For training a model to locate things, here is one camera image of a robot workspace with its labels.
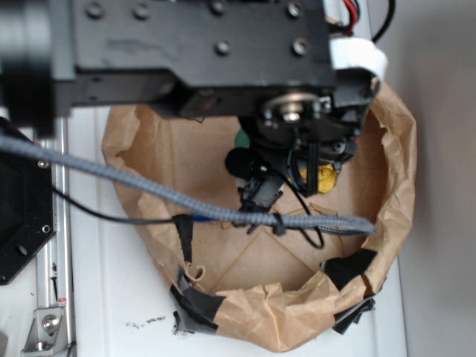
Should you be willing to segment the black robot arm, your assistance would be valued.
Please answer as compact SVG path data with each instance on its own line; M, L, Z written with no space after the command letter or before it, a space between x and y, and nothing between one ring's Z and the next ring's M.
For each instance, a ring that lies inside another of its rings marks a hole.
M311 196L318 165L354 156L386 69L322 1L1 3L1 105L15 124L49 136L75 106L139 103L169 118L237 116L251 149L226 165L245 182L245 212L282 193L259 162Z

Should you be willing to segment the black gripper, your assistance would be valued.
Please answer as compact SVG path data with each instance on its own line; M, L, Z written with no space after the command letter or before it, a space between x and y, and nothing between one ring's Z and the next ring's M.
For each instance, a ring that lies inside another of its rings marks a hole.
M225 166L241 181L240 211L267 213L285 186L297 197L313 196L319 167L339 170L356 154L360 105L291 93L266 102L260 118L240 117L239 123L249 144L232 149Z

